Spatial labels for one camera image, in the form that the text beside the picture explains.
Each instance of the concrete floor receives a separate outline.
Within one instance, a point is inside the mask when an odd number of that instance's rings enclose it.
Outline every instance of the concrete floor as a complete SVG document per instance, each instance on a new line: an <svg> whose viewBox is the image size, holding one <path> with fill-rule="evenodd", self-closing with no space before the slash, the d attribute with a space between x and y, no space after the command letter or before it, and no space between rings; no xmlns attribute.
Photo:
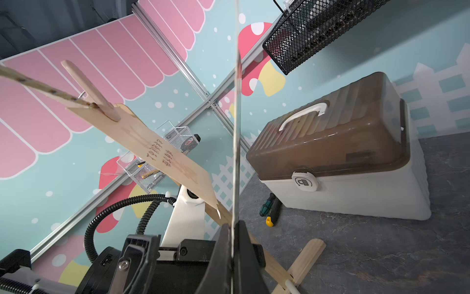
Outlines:
<svg viewBox="0 0 470 294"><path fill-rule="evenodd" d="M470 293L470 133L422 139L432 216L427 221L283 207L269 228L258 213L270 190L256 175L240 218L285 268L313 238L326 249L301 293ZM273 290L276 283L266 273Z"/></svg>

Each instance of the black flexible tube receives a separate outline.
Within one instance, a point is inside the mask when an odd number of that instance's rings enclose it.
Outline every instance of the black flexible tube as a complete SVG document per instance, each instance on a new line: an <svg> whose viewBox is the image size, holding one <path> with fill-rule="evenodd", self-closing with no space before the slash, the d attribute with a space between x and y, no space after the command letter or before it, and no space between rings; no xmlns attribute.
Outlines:
<svg viewBox="0 0 470 294"><path fill-rule="evenodd" d="M140 195L140 196L131 197L131 198L116 202L115 204L105 208L97 216L95 216L94 219L88 225L88 228L86 229L86 232L85 232L84 243L85 243L85 252L86 252L86 255L88 256L88 259L93 263L98 258L98 253L96 252L96 249L94 247L93 236L94 236L94 231L96 230L96 227L98 227L98 225L101 223L102 220L104 220L106 216L110 215L111 213L123 207L136 204L136 203L141 203L141 202L150 202L154 200L157 200L158 202L166 201L170 204L173 204L176 201L176 199L173 197L166 198L164 194Z"/></svg>
<svg viewBox="0 0 470 294"><path fill-rule="evenodd" d="M155 212L159 204L160 202L158 202L158 200L154 200L149 205L144 215L142 216L141 221L139 222L139 225L137 226L137 230L135 231L136 235L144 234L145 228L147 227L147 224L149 223L150 218L152 217L153 213Z"/></svg>
<svg viewBox="0 0 470 294"><path fill-rule="evenodd" d="M0 290L8 291L16 294L28 294L31 292L32 286L0 277ZM33 294L48 294L41 289L34 290Z"/></svg>

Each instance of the black wire mesh basket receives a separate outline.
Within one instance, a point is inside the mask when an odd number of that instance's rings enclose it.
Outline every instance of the black wire mesh basket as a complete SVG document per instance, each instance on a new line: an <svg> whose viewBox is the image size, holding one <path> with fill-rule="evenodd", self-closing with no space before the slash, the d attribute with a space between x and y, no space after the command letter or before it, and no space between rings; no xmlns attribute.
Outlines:
<svg viewBox="0 0 470 294"><path fill-rule="evenodd" d="M294 0L263 43L287 75L389 0Z"/></svg>

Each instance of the storage box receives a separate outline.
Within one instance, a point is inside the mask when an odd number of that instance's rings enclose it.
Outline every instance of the storage box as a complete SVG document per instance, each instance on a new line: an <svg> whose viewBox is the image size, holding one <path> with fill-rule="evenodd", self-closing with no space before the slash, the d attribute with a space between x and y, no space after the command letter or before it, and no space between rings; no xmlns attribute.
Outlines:
<svg viewBox="0 0 470 294"><path fill-rule="evenodd" d="M382 72L270 121L246 156L286 207L425 220L423 152Z"/></svg>

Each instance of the screw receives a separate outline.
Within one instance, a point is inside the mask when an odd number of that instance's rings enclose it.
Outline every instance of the screw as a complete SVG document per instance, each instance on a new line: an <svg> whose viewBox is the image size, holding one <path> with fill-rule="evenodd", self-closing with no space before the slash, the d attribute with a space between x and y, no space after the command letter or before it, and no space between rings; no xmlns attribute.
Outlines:
<svg viewBox="0 0 470 294"><path fill-rule="evenodd" d="M129 261L124 260L119 263L120 270L126 270L127 268L129 268Z"/></svg>
<svg viewBox="0 0 470 294"><path fill-rule="evenodd" d="M187 253L188 253L188 250L186 249L186 247L182 247L180 249L180 255L185 256Z"/></svg>

